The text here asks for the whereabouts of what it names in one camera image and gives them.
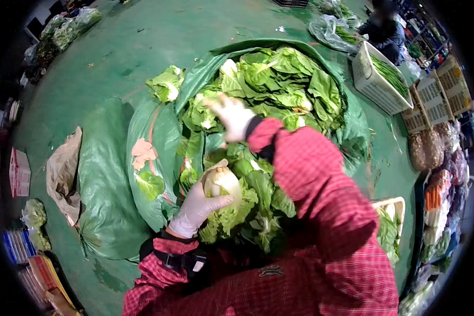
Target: clear plastic bag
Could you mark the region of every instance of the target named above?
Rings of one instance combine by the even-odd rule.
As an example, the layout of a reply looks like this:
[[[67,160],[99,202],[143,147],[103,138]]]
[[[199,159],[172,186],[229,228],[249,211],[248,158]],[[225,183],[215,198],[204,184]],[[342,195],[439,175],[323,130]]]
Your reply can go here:
[[[56,46],[60,49],[61,52],[64,52],[70,43],[74,41],[79,34],[77,23],[74,18],[68,19],[67,22],[62,24],[62,27],[55,31],[55,34],[52,36],[52,40],[55,42]]]
[[[44,236],[40,228],[28,228],[28,237],[37,250],[51,250],[51,243]]]
[[[64,17],[64,13],[53,16],[42,30],[40,39],[51,37],[55,33],[55,30],[67,20],[68,19]]]
[[[25,208],[21,210],[21,221],[30,228],[39,228],[46,222],[44,204],[36,199],[27,200]]]
[[[309,23],[309,32],[317,41],[332,49],[342,52],[357,52],[355,45],[343,41],[339,35],[335,33],[335,27],[341,26],[346,30],[349,28],[342,19],[337,19],[333,15],[323,14]]]
[[[26,48],[25,61],[28,65],[35,65],[37,63],[37,47],[38,44],[34,44]]]
[[[96,22],[99,22],[101,18],[102,14],[95,8],[83,7],[80,9],[79,14],[76,16],[78,35],[82,35],[89,30]]]
[[[438,275],[439,273],[439,268],[431,264],[420,267],[418,269],[416,280],[411,284],[411,291],[414,293],[420,292],[420,290],[428,283],[428,279],[432,275]]]
[[[416,77],[416,79],[422,79],[423,73],[422,69],[419,67],[418,63],[409,55],[407,49],[404,49],[404,62],[411,74]]]

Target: plastic crate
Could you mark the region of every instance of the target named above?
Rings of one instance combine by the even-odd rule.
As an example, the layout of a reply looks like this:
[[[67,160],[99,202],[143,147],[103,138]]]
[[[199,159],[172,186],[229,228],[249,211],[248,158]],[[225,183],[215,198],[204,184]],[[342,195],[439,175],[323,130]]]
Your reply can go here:
[[[381,199],[381,200],[374,200],[372,201],[372,208],[378,209],[379,207],[386,207],[389,204],[393,204],[395,206],[395,214],[390,214],[390,218],[395,220],[395,218],[400,218],[400,225],[398,225],[398,243],[400,244],[400,236],[402,236],[402,227],[404,226],[404,217],[405,217],[405,200],[403,197],[399,196],[396,198],[389,198],[389,199]]]
[[[416,90],[431,126],[455,119],[435,71],[422,79],[417,84]]]
[[[437,69],[437,75],[453,115],[473,110],[471,93],[461,72],[461,67],[453,55],[449,55]]]
[[[412,134],[422,130],[431,129],[432,126],[427,120],[427,114],[420,104],[420,99],[414,85],[409,88],[409,92],[411,93],[413,108],[401,113],[407,132]]]
[[[309,0],[274,0],[281,7],[305,8]]]
[[[388,115],[394,115],[412,109],[411,93],[408,92],[407,99],[398,93],[392,85],[386,81],[375,69],[370,55],[382,60],[397,70],[403,82],[404,75],[391,63],[379,50],[366,41],[359,44],[359,50],[353,60],[353,77],[355,88],[370,98]]]

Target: gloved hand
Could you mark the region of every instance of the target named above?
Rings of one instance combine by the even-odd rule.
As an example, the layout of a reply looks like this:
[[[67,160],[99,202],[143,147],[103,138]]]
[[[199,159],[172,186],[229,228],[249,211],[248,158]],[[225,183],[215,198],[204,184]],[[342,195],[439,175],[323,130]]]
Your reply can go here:
[[[224,159],[223,164],[217,163],[203,174],[195,183],[184,200],[179,213],[172,218],[166,232],[178,238],[191,238],[200,228],[200,225],[207,219],[211,212],[219,210],[232,204],[234,197],[231,195],[220,195],[214,198],[206,198],[202,183],[205,182],[207,174],[212,169],[226,165],[228,161]]]
[[[218,100],[205,98],[205,106],[211,109],[226,127],[223,140],[226,142],[241,142],[246,140],[246,129],[256,113],[246,109],[241,100],[228,98],[224,93],[218,95]]]

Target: green floor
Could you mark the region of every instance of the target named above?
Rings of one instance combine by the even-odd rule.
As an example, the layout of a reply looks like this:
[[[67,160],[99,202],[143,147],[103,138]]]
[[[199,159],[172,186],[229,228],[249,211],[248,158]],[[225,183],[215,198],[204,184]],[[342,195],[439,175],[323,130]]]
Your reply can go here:
[[[353,2],[348,3],[349,7],[364,18],[364,3]],[[14,133],[14,146],[28,154],[32,169],[30,198],[45,203],[53,252],[77,297],[89,315],[117,315],[121,313],[124,292],[139,275],[137,266],[92,254],[87,259],[83,257],[77,232],[69,227],[46,193],[45,163],[53,150],[105,98],[117,96],[134,104],[148,96],[145,79],[170,64],[190,68],[195,58],[232,41],[258,37],[298,39],[311,42],[343,72],[348,72],[348,63],[346,54],[318,45],[307,33],[307,23],[317,14],[313,5],[288,9],[270,0],[131,0],[126,6],[116,0],[98,0],[95,5],[104,18],[51,65],[25,102]],[[280,26],[285,32],[276,31]],[[402,119],[383,116],[375,104],[354,90],[350,78],[348,75],[346,84],[360,99],[368,125],[376,132],[371,166],[361,165],[354,179],[371,198],[402,196],[407,205],[400,244],[402,258],[394,270],[401,290],[411,262],[411,205],[417,174],[407,155]],[[13,207],[19,210],[25,201],[16,198]]]

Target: box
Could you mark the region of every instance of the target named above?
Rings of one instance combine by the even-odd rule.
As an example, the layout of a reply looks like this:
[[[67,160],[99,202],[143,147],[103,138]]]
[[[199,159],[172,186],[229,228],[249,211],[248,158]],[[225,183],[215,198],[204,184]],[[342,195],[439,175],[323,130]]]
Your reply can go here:
[[[435,70],[417,84],[416,91],[431,126],[455,119]]]
[[[405,81],[404,75],[393,65],[379,50],[366,41],[359,44],[359,50],[353,59],[353,79],[355,88],[370,98],[388,115],[394,115],[402,111],[412,109],[411,93],[408,92],[404,98],[392,85],[381,76],[373,66],[370,55],[374,55],[393,68],[395,68]]]
[[[460,64],[449,55],[437,69],[437,75],[444,88],[453,115],[473,110],[471,93],[461,72]]]
[[[413,108],[401,113],[407,132],[412,134],[422,130],[431,129],[432,126],[427,120],[427,114],[424,112],[424,109],[421,106],[419,96],[414,85],[409,88],[409,92],[411,93]]]
[[[30,164],[26,154],[13,148],[9,164],[9,181],[13,198],[30,195]]]

